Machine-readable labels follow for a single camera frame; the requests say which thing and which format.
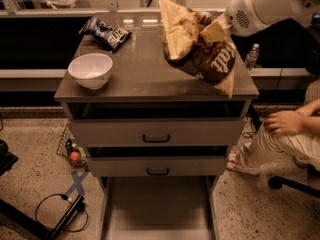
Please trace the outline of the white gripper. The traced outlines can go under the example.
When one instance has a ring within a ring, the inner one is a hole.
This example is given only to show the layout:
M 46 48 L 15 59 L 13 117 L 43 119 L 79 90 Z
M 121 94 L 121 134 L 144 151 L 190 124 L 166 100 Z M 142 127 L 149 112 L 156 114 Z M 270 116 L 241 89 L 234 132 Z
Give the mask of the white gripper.
M 225 16 L 231 25 L 231 32 L 236 36 L 250 36 L 267 27 L 255 12 L 253 0 L 231 0 L 225 10 Z M 227 35 L 218 21 L 213 21 L 206 26 L 200 36 L 207 44 L 227 39 Z

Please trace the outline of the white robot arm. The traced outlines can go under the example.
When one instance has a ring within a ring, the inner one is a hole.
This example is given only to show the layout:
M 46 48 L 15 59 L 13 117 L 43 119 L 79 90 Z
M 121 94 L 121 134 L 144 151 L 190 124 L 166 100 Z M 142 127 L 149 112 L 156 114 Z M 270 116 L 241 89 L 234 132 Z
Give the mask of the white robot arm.
M 251 36 L 270 26 L 320 10 L 320 0 L 231 0 L 226 10 L 204 28 L 201 36 L 219 41 L 231 34 Z

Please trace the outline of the person's hand on knee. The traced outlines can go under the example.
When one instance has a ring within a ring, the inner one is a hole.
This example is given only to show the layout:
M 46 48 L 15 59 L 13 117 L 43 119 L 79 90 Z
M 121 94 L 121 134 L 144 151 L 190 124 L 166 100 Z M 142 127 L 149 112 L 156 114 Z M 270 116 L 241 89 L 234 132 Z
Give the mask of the person's hand on knee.
M 304 117 L 295 111 L 280 111 L 270 114 L 263 126 L 270 134 L 299 134 L 303 132 Z

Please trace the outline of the person's second hand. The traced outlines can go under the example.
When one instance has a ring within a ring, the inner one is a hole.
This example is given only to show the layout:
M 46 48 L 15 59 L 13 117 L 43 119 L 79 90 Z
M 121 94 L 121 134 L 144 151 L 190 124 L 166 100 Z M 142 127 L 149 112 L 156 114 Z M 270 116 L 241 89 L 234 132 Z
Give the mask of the person's second hand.
M 320 99 L 316 99 L 312 102 L 309 102 L 296 110 L 298 114 L 306 117 L 316 115 L 319 111 L 320 111 Z

